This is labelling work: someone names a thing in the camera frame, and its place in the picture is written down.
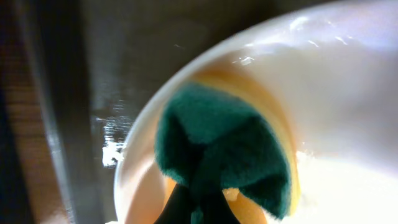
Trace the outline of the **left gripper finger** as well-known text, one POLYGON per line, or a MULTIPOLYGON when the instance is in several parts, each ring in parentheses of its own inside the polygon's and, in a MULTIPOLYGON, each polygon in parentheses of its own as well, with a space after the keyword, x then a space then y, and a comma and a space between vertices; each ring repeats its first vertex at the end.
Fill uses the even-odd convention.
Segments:
POLYGON ((221 190, 202 196, 198 202, 192 199, 190 190, 177 184, 162 213, 154 224, 190 224, 192 213, 199 208, 204 224, 240 224, 234 216, 221 190))

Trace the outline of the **green and yellow sponge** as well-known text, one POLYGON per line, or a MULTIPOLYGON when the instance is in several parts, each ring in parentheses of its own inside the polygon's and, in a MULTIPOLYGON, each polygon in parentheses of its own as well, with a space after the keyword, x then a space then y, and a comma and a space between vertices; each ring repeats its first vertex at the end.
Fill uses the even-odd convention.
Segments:
POLYGON ((280 103, 248 75, 195 74, 165 104, 154 151, 170 195, 177 184, 196 202, 221 190, 240 223, 265 223, 265 213, 282 220, 298 207, 294 134, 280 103))

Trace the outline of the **white plate with yellow stain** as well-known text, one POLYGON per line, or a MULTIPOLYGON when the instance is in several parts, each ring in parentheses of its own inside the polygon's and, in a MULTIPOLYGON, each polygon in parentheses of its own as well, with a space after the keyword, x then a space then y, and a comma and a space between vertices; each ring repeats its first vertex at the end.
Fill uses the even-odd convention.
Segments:
POLYGON ((270 121, 286 123, 301 194, 285 223, 397 222, 397 2, 339 1, 260 23, 207 50, 148 102, 114 180, 120 223, 152 223, 172 183, 154 162, 164 104, 224 70, 251 82, 270 121))

